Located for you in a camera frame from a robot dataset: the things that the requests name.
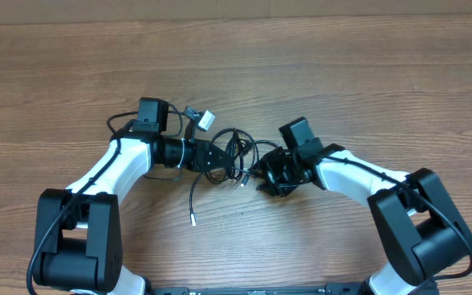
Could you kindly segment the black cable silver connector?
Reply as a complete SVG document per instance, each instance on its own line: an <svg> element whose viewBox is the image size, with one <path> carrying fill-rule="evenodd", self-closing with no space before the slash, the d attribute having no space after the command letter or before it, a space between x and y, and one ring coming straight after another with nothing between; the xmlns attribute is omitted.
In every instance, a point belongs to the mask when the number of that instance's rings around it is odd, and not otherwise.
<svg viewBox="0 0 472 295"><path fill-rule="evenodd" d="M189 218L190 218L190 223L192 227L197 226L197 217L194 211L194 206L193 206L193 196L194 196L194 191L200 182L200 180L207 175L207 172L202 172L194 181L193 184L190 188L189 192Z"/></svg>

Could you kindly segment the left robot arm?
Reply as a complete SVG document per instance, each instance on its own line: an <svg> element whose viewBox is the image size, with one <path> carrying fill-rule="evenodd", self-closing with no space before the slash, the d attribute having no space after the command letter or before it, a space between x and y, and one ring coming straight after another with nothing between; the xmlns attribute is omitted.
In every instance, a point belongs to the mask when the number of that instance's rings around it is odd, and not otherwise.
<svg viewBox="0 0 472 295"><path fill-rule="evenodd" d="M227 152L194 137L211 127L211 111L178 111L167 101L141 98L128 115L85 176L40 195L26 274L29 293L35 285L75 294L150 293L148 280L123 264L119 207L125 196L155 165L200 173L228 169Z"/></svg>

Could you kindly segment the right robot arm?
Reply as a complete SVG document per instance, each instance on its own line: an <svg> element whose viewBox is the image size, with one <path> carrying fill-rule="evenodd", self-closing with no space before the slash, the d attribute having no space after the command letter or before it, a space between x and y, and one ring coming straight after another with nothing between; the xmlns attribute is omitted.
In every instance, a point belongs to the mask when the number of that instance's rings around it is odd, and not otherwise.
<svg viewBox="0 0 472 295"><path fill-rule="evenodd" d="M304 117L279 132L285 145L257 163L261 191L286 197L314 184L372 215L388 262L361 283L335 284L339 294L437 294L438 281L472 274L472 233L435 172L390 170L324 145Z"/></svg>

